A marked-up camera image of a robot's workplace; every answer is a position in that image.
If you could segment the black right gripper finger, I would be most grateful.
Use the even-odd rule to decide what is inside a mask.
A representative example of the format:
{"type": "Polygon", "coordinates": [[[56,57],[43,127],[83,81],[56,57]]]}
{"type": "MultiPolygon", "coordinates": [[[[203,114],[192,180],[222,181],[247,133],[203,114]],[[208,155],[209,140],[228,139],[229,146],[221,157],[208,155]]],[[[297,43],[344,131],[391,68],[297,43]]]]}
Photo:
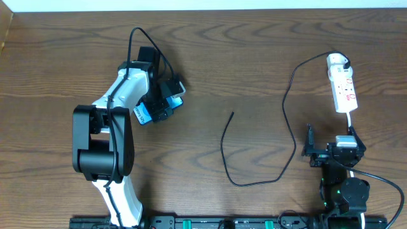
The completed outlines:
{"type": "Polygon", "coordinates": [[[355,128],[353,126],[350,126],[348,128],[348,135],[351,135],[351,136],[353,136],[355,138],[355,141],[356,141],[358,146],[364,146],[363,142],[361,141],[361,139],[357,135],[357,133],[355,131],[355,128]]]}
{"type": "Polygon", "coordinates": [[[305,141],[305,149],[314,149],[314,131],[311,124],[307,125],[307,138],[305,141]]]}

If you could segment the blue screen smartphone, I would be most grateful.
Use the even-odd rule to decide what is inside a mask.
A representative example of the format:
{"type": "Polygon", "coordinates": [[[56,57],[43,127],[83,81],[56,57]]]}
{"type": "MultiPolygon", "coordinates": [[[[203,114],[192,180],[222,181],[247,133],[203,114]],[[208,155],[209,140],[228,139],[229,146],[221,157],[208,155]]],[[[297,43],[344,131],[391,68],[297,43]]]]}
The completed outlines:
{"type": "Polygon", "coordinates": [[[156,112],[148,111],[148,105],[145,102],[141,102],[134,108],[134,114],[138,119],[140,125],[147,125],[151,122],[163,121],[174,114],[174,110],[183,105],[181,97],[172,98],[167,97],[166,102],[163,104],[163,108],[155,107],[156,112]]]}

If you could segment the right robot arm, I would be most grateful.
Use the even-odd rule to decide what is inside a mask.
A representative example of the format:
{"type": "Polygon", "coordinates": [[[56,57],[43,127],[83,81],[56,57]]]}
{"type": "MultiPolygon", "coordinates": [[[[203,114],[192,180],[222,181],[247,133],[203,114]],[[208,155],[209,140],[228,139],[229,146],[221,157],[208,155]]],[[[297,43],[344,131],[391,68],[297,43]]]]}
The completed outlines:
{"type": "Polygon", "coordinates": [[[315,220],[322,228],[365,228],[370,185],[356,178],[351,169],[357,165],[366,151],[365,145],[349,127],[346,135],[336,136],[335,142],[325,149],[317,149],[314,130],[307,125],[307,138],[302,155],[310,158],[311,167],[320,167],[322,179],[320,196],[325,212],[315,220]]]}

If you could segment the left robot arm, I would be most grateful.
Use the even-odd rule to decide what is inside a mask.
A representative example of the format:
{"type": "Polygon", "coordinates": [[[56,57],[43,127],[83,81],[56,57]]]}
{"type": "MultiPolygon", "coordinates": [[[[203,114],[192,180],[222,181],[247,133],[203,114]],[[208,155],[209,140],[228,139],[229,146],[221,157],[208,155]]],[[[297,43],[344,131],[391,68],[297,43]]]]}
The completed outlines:
{"type": "Polygon", "coordinates": [[[70,228],[149,228],[130,173],[135,146],[131,117],[140,125],[164,121],[183,104],[183,84],[162,81],[163,55],[142,46],[135,60],[118,68],[108,91],[91,105],[79,105],[72,114],[72,166],[101,193],[108,216],[71,218],[70,228]]]}

